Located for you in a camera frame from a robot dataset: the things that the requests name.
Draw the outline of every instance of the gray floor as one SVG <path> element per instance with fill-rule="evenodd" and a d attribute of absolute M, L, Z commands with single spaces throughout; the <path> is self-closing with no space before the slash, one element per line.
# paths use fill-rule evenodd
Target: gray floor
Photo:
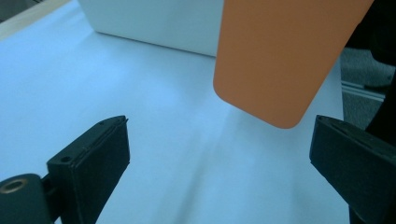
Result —
<path fill-rule="evenodd" d="M 379 91 L 367 91 L 364 86 L 390 84 L 395 67 L 379 63 L 369 50 L 345 49 L 341 54 L 341 72 L 344 120 L 365 129 L 385 95 Z"/>

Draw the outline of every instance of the black plastic bracket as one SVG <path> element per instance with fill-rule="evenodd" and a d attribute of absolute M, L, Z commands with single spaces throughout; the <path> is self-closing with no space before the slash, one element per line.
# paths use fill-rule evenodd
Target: black plastic bracket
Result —
<path fill-rule="evenodd" d="M 317 116 L 310 159 L 364 223 L 396 223 L 396 147 Z"/>
<path fill-rule="evenodd" d="M 127 119 L 100 121 L 47 163 L 49 174 L 0 182 L 0 223 L 91 224 L 130 160 Z"/>

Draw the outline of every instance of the white table surface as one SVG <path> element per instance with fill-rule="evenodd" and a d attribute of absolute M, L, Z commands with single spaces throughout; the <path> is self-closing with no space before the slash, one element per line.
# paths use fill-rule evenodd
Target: white table surface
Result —
<path fill-rule="evenodd" d="M 308 158 L 316 114 L 342 118 L 339 62 L 289 130 L 221 101 L 214 66 L 97 34 L 66 4 L 0 42 L 0 179 L 45 175 L 94 123 L 125 115 L 131 164 L 97 223 L 348 223 Z"/>

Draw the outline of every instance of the black object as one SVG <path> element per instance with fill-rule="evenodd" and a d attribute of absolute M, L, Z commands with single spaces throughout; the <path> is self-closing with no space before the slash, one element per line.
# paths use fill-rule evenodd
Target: black object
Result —
<path fill-rule="evenodd" d="M 0 223 L 90 224 L 99 218 L 130 160 L 127 119 L 105 119 L 48 161 L 49 174 L 0 183 Z"/>
<path fill-rule="evenodd" d="M 379 62 L 396 65 L 395 40 L 396 1 L 375 0 L 346 47 L 369 49 Z"/>
<path fill-rule="evenodd" d="M 310 159 L 362 223 L 396 223 L 396 147 L 317 116 Z"/>

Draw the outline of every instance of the screw hole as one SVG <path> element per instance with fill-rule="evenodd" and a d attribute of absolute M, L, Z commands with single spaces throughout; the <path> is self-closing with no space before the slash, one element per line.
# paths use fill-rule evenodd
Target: screw hole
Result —
<path fill-rule="evenodd" d="M 6 183 L 0 188 L 0 193 L 9 194 L 22 189 L 27 184 L 27 179 L 16 179 Z"/>
<path fill-rule="evenodd" d="M 68 161 L 71 161 L 71 160 L 72 160 L 71 157 L 63 157 L 63 158 L 61 158 L 61 162 L 68 162 Z"/>

